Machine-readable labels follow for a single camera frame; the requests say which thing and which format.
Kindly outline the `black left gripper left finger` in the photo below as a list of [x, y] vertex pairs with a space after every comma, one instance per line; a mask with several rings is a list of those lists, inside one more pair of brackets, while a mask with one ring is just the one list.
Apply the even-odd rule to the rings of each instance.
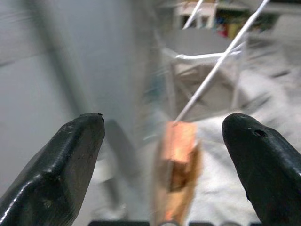
[[1, 196], [1, 225], [72, 225], [84, 201], [104, 136], [100, 113], [86, 113], [64, 124]]

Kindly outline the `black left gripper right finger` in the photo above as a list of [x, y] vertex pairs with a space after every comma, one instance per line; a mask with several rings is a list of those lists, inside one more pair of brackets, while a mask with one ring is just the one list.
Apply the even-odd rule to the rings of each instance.
[[301, 224], [301, 155], [275, 129], [233, 113], [222, 137], [239, 180], [264, 226]]

